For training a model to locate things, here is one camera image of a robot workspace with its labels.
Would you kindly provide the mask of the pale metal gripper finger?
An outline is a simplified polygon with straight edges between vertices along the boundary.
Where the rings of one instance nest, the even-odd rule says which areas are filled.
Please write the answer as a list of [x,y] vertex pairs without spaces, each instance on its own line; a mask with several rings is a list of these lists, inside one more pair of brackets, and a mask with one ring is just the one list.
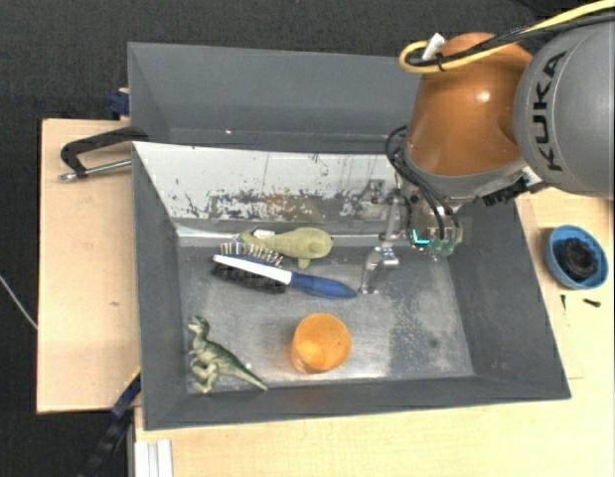
[[391,246],[376,246],[365,258],[359,291],[363,294],[378,292],[378,280],[382,272],[399,267],[399,258]]
[[353,220],[380,220],[384,207],[384,181],[370,180],[361,191],[348,196],[344,215]]

